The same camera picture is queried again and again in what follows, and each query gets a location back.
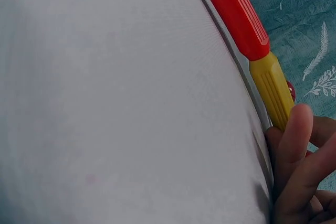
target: teal bedsheet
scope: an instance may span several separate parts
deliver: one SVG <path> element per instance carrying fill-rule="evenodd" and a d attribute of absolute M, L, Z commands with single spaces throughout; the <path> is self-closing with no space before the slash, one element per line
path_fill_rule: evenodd
<path fill-rule="evenodd" d="M 296 103 L 336 119 L 336 0 L 251 0 Z M 320 188 L 336 191 L 336 174 Z"/>

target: screwdriver handle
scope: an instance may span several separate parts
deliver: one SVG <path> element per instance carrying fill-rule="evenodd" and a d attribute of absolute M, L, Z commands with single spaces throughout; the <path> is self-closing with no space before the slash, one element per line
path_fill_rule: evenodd
<path fill-rule="evenodd" d="M 270 52 L 249 67 L 273 125 L 284 131 L 294 102 L 278 58 Z"/>
<path fill-rule="evenodd" d="M 249 0 L 211 0 L 239 51 L 249 60 L 269 53 L 269 38 Z"/>

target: white cloth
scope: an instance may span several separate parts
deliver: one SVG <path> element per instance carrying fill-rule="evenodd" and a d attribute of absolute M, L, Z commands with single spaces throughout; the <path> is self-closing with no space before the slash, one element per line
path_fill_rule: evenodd
<path fill-rule="evenodd" d="M 0 137 L 1 223 L 267 220 L 260 122 L 200 0 L 0 0 Z"/>

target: yellow handle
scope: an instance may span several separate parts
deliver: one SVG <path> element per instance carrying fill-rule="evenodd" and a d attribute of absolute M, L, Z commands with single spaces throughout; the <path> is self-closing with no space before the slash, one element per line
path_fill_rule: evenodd
<path fill-rule="evenodd" d="M 278 58 L 269 52 L 260 60 L 250 61 L 250 73 L 273 125 L 284 131 L 294 102 Z"/>

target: red screwdriver handle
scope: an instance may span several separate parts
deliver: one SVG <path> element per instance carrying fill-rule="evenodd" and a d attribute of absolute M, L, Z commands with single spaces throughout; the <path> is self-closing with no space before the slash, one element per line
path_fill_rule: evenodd
<path fill-rule="evenodd" d="M 239 51 L 250 61 L 269 53 L 269 38 L 249 0 L 211 0 Z"/>

